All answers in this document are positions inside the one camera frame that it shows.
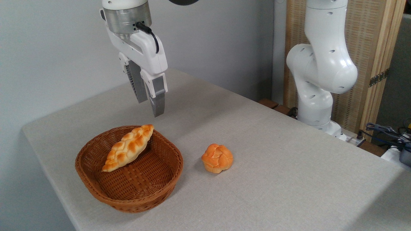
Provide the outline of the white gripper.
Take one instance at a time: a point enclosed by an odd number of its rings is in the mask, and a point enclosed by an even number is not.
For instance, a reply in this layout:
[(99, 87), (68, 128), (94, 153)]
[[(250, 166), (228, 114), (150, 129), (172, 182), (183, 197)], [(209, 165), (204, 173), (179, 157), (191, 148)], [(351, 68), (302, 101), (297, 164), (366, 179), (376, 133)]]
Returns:
[(105, 26), (112, 44), (120, 51), (120, 64), (128, 76), (138, 102), (142, 103), (148, 99), (146, 85), (154, 117), (163, 114), (165, 93), (168, 92), (163, 72), (167, 70), (168, 64), (160, 38), (156, 36), (159, 44), (159, 52), (156, 54), (156, 43), (152, 35), (140, 30), (131, 34), (130, 39), (123, 40), (109, 30), (107, 23)]

